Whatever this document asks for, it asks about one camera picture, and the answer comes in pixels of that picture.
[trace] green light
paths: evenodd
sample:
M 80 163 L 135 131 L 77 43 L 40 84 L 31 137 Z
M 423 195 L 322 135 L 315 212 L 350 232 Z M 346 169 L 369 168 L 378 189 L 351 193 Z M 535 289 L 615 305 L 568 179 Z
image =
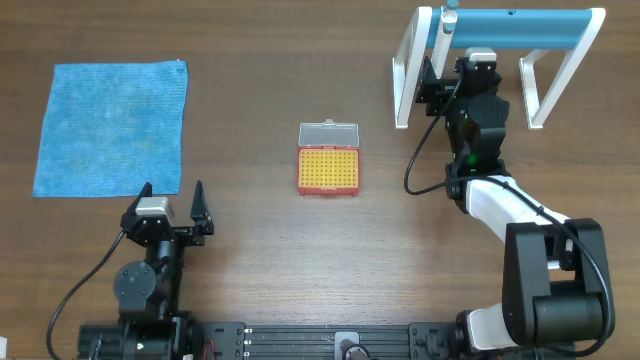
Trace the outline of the green light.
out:
M 467 157 L 467 164 L 468 165 L 473 166 L 473 165 L 475 165 L 477 163 L 478 163 L 478 155 L 471 154 L 471 155 L 469 155 L 469 157 Z

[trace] yellow grid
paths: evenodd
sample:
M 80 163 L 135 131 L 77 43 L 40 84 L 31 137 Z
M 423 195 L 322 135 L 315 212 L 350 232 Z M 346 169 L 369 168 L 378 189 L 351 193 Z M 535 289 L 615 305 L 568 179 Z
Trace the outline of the yellow grid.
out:
M 298 158 L 298 186 L 357 188 L 358 151 L 346 149 L 302 149 Z

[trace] black cable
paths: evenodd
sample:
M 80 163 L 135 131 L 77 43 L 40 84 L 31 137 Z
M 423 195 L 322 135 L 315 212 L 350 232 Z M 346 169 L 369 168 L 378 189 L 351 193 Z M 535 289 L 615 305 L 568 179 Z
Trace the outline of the black cable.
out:
M 71 296 L 73 296 L 73 294 L 76 291 L 78 291 L 80 286 L 84 285 L 84 283 L 86 283 L 87 280 L 91 279 L 91 277 L 95 275 L 95 273 L 97 273 L 98 270 L 100 270 L 102 265 L 104 265 L 107 262 L 107 260 L 109 260 L 109 257 L 111 257 L 111 254 L 113 254 L 116 247 L 118 247 L 118 244 L 120 244 L 120 241 L 122 240 L 123 237 L 124 237 L 124 232 L 121 231 L 118 237 L 116 238 L 116 240 L 113 242 L 113 245 L 111 245 L 111 248 L 109 249 L 109 251 L 107 251 L 107 253 L 104 255 L 102 260 L 100 260 L 98 265 L 96 265 L 96 267 L 94 267 L 93 270 L 91 270 L 87 275 L 85 275 L 85 277 L 83 277 L 82 280 L 80 280 L 80 282 L 78 282 L 76 286 L 74 286 L 73 289 L 69 291 L 69 293 L 64 297 L 64 299 L 62 299 L 62 302 L 60 302 L 60 305 L 58 305 L 56 312 L 53 313 L 53 317 L 51 318 L 51 323 L 49 323 L 49 328 L 47 329 L 47 350 L 49 351 L 49 355 L 54 360 L 61 360 L 60 357 L 53 350 L 53 345 L 51 344 L 51 334 L 53 333 L 53 327 L 56 324 L 56 320 L 58 320 L 58 316 L 60 316 L 60 312 L 62 312 L 62 309 L 67 304 L 67 301 L 69 301 Z
M 426 188 L 419 191 L 412 191 L 411 189 L 409 189 L 409 174 L 411 173 L 411 169 L 413 168 L 413 163 L 416 161 L 416 158 L 418 157 L 418 154 L 420 153 L 420 150 L 422 149 L 424 142 L 427 141 L 429 134 L 431 134 L 431 130 L 433 130 L 433 128 L 438 123 L 438 120 L 440 120 L 442 115 L 444 115 L 444 113 L 449 109 L 449 106 L 451 106 L 451 103 L 453 103 L 453 99 L 455 99 L 456 94 L 458 94 L 458 89 L 460 89 L 460 84 L 462 84 L 462 79 L 464 78 L 464 71 L 460 70 L 459 73 L 460 73 L 460 77 L 458 78 L 458 83 L 456 83 L 456 87 L 453 89 L 453 93 L 451 94 L 451 97 L 444 104 L 444 106 L 442 107 L 442 110 L 438 112 L 438 116 L 436 116 L 436 118 L 433 119 L 433 121 L 431 122 L 431 125 L 429 125 L 429 127 L 427 128 L 427 131 L 425 131 L 424 135 L 422 136 L 422 140 L 420 140 L 420 143 L 416 148 L 416 151 L 413 152 L 413 155 L 411 156 L 411 160 L 409 160 L 409 165 L 407 165 L 407 170 L 404 172 L 404 190 L 410 195 L 421 195 L 433 190 L 431 188 Z
M 613 331 L 613 322 L 614 322 L 613 299 L 611 298 L 611 292 L 609 291 L 609 287 L 606 286 L 606 282 L 604 280 L 604 276 L 602 275 L 602 271 L 600 270 L 600 267 L 598 267 L 598 265 L 596 264 L 593 258 L 593 255 L 591 255 L 591 252 L 587 249 L 584 243 L 580 241 L 580 239 L 573 232 L 571 232 L 564 224 L 562 224 L 553 216 L 547 214 L 538 205 L 534 204 L 533 201 L 529 200 L 529 198 L 526 197 L 523 193 L 512 188 L 507 182 L 503 182 L 489 176 L 464 176 L 456 179 L 450 179 L 447 181 L 443 181 L 439 184 L 430 186 L 419 192 L 415 192 L 415 194 L 412 194 L 412 195 L 424 194 L 424 193 L 433 191 L 435 189 L 445 187 L 447 185 L 455 184 L 461 181 L 471 181 L 471 180 L 488 181 L 488 182 L 492 182 L 494 184 L 500 185 L 503 188 L 507 189 L 509 192 L 514 194 L 518 199 L 520 199 L 522 202 L 527 204 L 527 206 L 529 206 L 531 209 L 536 211 L 540 216 L 542 216 L 543 218 L 551 222 L 554 226 L 556 226 L 568 239 L 571 239 L 573 243 L 576 245 L 576 247 L 580 250 L 582 255 L 584 255 L 584 257 L 587 259 L 589 266 L 591 267 L 593 272 L 596 274 L 596 277 L 598 278 L 598 282 L 600 283 L 600 287 L 602 288 L 602 294 L 603 294 L 602 301 L 604 302 L 603 304 L 604 309 L 602 312 L 602 316 L 604 317 L 604 326 L 602 328 L 602 332 L 596 339 L 596 342 L 584 350 L 573 351 L 573 350 L 566 350 L 566 349 L 560 349 L 555 347 L 547 347 L 547 348 L 555 352 L 558 352 L 567 356 L 573 356 L 573 357 L 589 356 L 595 353 L 596 351 L 598 351 L 598 349 L 600 349 L 602 345 L 604 345 L 605 341 L 607 341 L 609 334 Z

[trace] white object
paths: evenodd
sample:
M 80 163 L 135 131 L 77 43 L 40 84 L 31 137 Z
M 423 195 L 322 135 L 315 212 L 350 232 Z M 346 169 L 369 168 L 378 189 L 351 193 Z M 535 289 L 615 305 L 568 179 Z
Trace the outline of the white object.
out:
M 533 50 L 529 55 L 520 59 L 520 74 L 529 129 L 542 128 L 551 109 L 553 109 L 560 94 L 569 83 L 584 55 L 591 47 L 598 31 L 600 31 L 606 11 L 602 8 L 592 8 L 591 11 L 591 21 L 582 33 L 576 47 L 567 51 L 547 95 L 542 100 L 542 104 L 538 102 L 538 90 L 533 64 L 544 56 L 548 50 Z M 409 126 L 409 113 L 414 101 L 418 76 L 429 37 L 431 13 L 431 7 L 421 6 L 416 10 L 402 38 L 398 53 L 393 58 L 393 103 L 396 129 L 406 129 Z M 444 68 L 444 60 L 440 59 L 446 60 L 452 39 L 452 34 L 440 34 L 443 31 L 442 25 L 443 19 L 441 17 L 433 51 L 434 60 L 432 62 L 438 78 L 440 78 Z
M 0 336 L 0 359 L 7 358 L 7 338 Z
M 541 206 L 539 202 L 522 191 L 516 181 L 508 176 L 491 176 L 500 182 L 507 182 L 511 188 L 522 193 L 536 206 Z M 467 183 L 467 211 L 469 215 L 481 220 L 498 235 L 502 242 L 505 242 L 507 224 L 533 222 L 538 225 L 548 225 L 549 220 L 536 214 L 511 191 L 489 181 L 471 180 Z M 569 219 L 568 217 L 544 208 L 544 212 L 551 215 L 561 223 Z
M 567 51 L 560 65 L 560 70 L 556 74 L 553 83 L 542 100 L 542 104 L 538 103 L 538 89 L 536 87 L 536 77 L 533 72 L 533 64 L 536 60 L 543 57 L 548 50 L 533 50 L 529 55 L 520 59 L 520 75 L 522 77 L 522 91 L 524 94 L 525 108 L 527 109 L 527 124 L 529 129 L 542 129 L 544 121 L 549 116 L 551 109 L 558 101 L 560 94 L 571 80 L 576 72 L 578 65 L 587 53 L 593 40 L 598 35 L 602 22 L 607 12 L 602 8 L 591 9 L 591 21 L 582 33 L 578 45 L 575 49 Z
M 393 106 L 396 129 L 406 129 L 431 26 L 431 8 L 421 6 L 411 18 L 393 58 Z
M 494 350 L 518 346 L 504 323 L 502 304 L 469 313 L 467 327 L 471 346 L 477 350 Z

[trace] brown surface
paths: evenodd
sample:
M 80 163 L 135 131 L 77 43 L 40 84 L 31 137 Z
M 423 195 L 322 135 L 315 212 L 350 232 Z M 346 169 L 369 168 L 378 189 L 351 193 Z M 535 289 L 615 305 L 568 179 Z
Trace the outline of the brown surface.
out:
M 618 315 L 594 358 L 638 357 L 640 3 L 607 9 L 604 27 L 545 129 L 528 131 L 517 59 L 500 53 L 511 102 L 503 158 L 550 208 L 593 217 L 606 232 Z M 440 1 L 432 3 L 437 6 Z M 485 1 L 486 7 L 596 6 L 597 1 Z M 201 319 L 276 324 L 450 321 L 500 300 L 502 245 L 443 191 L 402 189 L 427 120 L 394 130 L 391 57 L 424 1 L 3 1 L 0 3 L 0 335 L 9 355 L 46 357 L 45 329 L 64 294 L 118 231 L 131 198 L 31 197 L 53 65 L 189 63 L 180 196 L 187 223 L 197 179 L 217 234 L 187 252 L 183 309 Z M 537 66 L 549 86 L 560 62 Z M 298 125 L 360 124 L 357 198 L 302 198 L 295 189 Z M 413 186 L 444 176 L 442 130 Z M 78 326 L 114 321 L 114 273 L 143 250 L 125 241 L 69 302 L 54 336 L 75 354 Z

